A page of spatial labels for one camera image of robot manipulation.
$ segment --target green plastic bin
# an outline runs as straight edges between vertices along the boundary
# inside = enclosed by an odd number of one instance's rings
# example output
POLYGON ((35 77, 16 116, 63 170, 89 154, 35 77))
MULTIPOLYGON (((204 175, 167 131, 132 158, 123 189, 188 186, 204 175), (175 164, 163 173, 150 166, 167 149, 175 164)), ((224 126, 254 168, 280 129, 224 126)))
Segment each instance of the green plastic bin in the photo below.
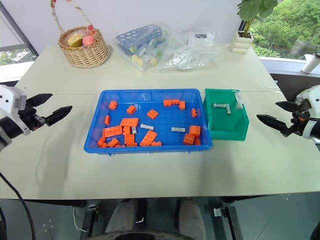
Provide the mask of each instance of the green plastic bin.
POLYGON ((203 101, 208 129, 212 139, 244 141, 249 126, 245 106, 236 109, 235 93, 239 90, 205 89, 203 101), (224 107, 213 107, 213 104, 229 104, 231 115, 224 107))

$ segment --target floor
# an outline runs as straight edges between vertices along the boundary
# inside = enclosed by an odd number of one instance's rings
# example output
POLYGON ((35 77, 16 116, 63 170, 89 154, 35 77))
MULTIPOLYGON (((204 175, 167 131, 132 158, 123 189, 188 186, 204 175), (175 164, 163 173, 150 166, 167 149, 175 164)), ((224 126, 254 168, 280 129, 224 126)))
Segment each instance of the floor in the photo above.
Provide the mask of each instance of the floor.
MULTIPOLYGON (((223 202, 218 197, 194 198, 203 215, 208 240, 231 240, 226 218, 214 217, 213 208, 223 202)), ((149 198, 146 222, 148 229, 175 232, 174 215, 178 198, 149 198)), ((98 202, 101 215, 94 225, 93 235, 102 233, 120 199, 89 200, 98 202)), ((29 202, 37 240, 78 240, 80 231, 74 226, 73 208, 29 202)), ((302 240, 309 239, 320 221, 320 192, 270 195, 232 203, 245 240, 302 240)), ((21 203, 0 199, 7 221, 8 240, 31 239, 29 223, 21 203)), ((76 222, 82 219, 88 205, 76 208, 76 222)))

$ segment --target blue plastic tray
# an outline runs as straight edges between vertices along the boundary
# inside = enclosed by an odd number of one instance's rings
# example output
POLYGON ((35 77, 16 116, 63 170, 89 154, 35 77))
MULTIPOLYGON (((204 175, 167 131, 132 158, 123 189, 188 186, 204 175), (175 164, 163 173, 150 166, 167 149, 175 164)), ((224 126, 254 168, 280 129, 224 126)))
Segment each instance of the blue plastic tray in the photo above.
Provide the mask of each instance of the blue plastic tray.
POLYGON ((151 24, 127 31, 116 36, 115 38, 126 48, 130 48, 132 46, 138 47, 142 43, 148 43, 151 41, 151 39, 160 37, 161 35, 161 28, 157 25, 151 24))
MULTIPOLYGON (((109 155, 203 151, 213 146, 207 126, 200 92, 197 89, 105 90, 100 94, 84 150, 87 153, 109 155), (164 106, 163 100, 165 99, 185 101, 185 110, 180 110, 178 105, 164 106), (116 110, 108 108, 110 101, 118 102, 116 110), (136 107, 133 115, 127 113, 127 108, 130 105, 136 107), (192 117, 192 108, 197 110, 197 117, 192 117), (151 109, 159 113, 153 120, 147 116, 147 112, 151 109), (111 119, 108 126, 104 123, 106 115, 109 115, 111 119), (138 143, 138 146, 98 148, 97 142, 102 136, 102 129, 120 125, 122 118, 139 118, 135 136, 135 142, 138 143), (148 132, 147 129, 140 128, 140 124, 154 126, 154 132, 157 133, 154 141, 161 141, 162 146, 139 146, 148 132), (201 145, 183 145, 185 133, 189 132, 190 125, 201 126, 201 145), (185 128, 186 132, 172 132, 171 127, 185 128)), ((118 139, 121 145, 124 144, 124 135, 108 137, 107 142, 112 138, 118 139)))

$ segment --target black cable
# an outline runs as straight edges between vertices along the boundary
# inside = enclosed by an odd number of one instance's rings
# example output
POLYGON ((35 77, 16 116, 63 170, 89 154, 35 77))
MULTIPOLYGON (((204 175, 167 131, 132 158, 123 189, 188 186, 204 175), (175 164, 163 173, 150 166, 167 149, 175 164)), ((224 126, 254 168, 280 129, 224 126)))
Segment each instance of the black cable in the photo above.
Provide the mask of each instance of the black cable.
POLYGON ((2 211, 1 207, 0 207, 0 216, 1 216, 1 219, 2 219, 2 222, 3 222, 3 226, 4 226, 4 237, 5 237, 4 240, 7 240, 8 239, 8 236, 7 236, 7 222, 6 222, 6 218, 5 218, 4 212, 2 211))
POLYGON ((305 120, 320 122, 320 118, 305 116, 305 115, 303 115, 299 110, 298 110, 298 111, 295 111, 295 114, 296 114, 299 118, 302 118, 302 119, 305 119, 305 120))
POLYGON ((19 200, 21 201, 22 206, 24 207, 25 213, 28 217, 29 223, 30 223, 30 228, 31 228, 31 235, 32 235, 32 240, 36 240, 36 231, 35 231, 35 225, 34 221, 32 220, 29 208, 25 202, 25 200, 22 198, 18 190, 5 178, 5 176, 0 172, 0 178, 14 191, 14 193, 17 195, 19 200))

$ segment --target fruit in basket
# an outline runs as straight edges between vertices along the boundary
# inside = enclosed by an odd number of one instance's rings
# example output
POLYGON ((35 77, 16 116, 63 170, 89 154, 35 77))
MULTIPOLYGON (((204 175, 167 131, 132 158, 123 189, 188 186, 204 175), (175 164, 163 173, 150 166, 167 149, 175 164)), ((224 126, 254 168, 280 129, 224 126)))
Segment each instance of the fruit in basket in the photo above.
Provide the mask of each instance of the fruit in basket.
POLYGON ((95 38, 94 38, 94 36, 91 36, 91 35, 88 35, 88 36, 85 36, 84 38, 82 38, 82 44, 84 46, 91 45, 94 43, 94 41, 95 41, 95 38))
POLYGON ((66 43, 71 48, 78 48, 82 44, 82 39, 88 36, 88 31, 86 30, 77 30, 69 34, 66 38, 66 43))

